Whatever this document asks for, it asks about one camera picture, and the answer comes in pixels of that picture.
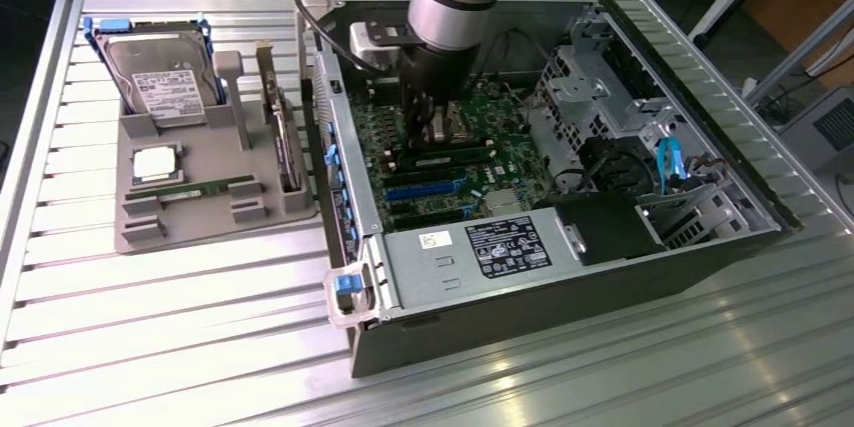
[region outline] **warning label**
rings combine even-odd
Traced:
[[[504,275],[548,267],[551,259],[543,247],[531,217],[499,220],[465,227],[483,275]]]
[[[133,74],[133,83],[154,119],[201,113],[201,96],[192,70]]]

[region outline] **green circuit board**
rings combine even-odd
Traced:
[[[429,170],[415,172],[409,176],[400,174],[400,168],[396,171],[389,168],[389,165],[404,164],[411,160],[404,152],[404,117],[399,103],[395,104],[397,99],[399,90],[396,94],[392,92],[391,95],[365,95],[363,98],[351,99],[384,231],[395,232],[500,215],[504,211],[493,211],[487,205],[487,194],[503,191],[507,197],[508,189],[512,189],[517,201],[517,206],[511,208],[529,210],[545,195],[551,177],[545,173],[543,158],[531,135],[527,129],[521,128],[524,108],[507,89],[501,90],[496,84],[484,83],[473,90],[468,99],[452,102],[448,109],[453,137],[447,145],[480,142],[479,147],[453,151],[448,156],[457,156],[457,152],[463,152],[465,160],[480,158],[485,161],[448,168],[431,166]],[[421,158],[417,162],[429,164],[447,159],[439,147],[428,159]],[[405,185],[389,187],[388,184],[399,181],[401,177],[425,181],[407,182]],[[389,189],[417,189],[453,181],[455,191],[451,193],[387,200]]]

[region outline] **slotted aluminum surface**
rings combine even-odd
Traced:
[[[617,2],[806,229],[680,295],[352,380],[318,217],[113,253],[117,92],[76,28],[204,12],[244,99],[266,39],[298,105],[292,1],[57,0],[0,197],[2,425],[852,425],[850,220],[651,0]]]

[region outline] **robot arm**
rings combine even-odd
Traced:
[[[423,42],[401,49],[397,65],[409,146],[439,137],[433,126],[465,84],[495,1],[409,1],[408,27]]]

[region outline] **blue latch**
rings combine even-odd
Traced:
[[[657,144],[657,177],[661,182],[661,195],[667,193],[667,180],[673,174],[680,179],[687,177],[681,165],[681,146],[675,137],[664,137]]]
[[[325,155],[323,156],[323,161],[325,165],[331,165],[335,160],[335,154],[337,153],[337,144],[329,145],[329,150],[325,151]]]
[[[82,18],[82,35],[90,35],[92,34],[92,17],[84,17]]]
[[[129,19],[104,19],[98,25],[101,34],[126,34],[130,32]]]
[[[361,276],[357,274],[339,275],[332,281],[335,287],[335,295],[357,294],[364,289],[361,285]]]

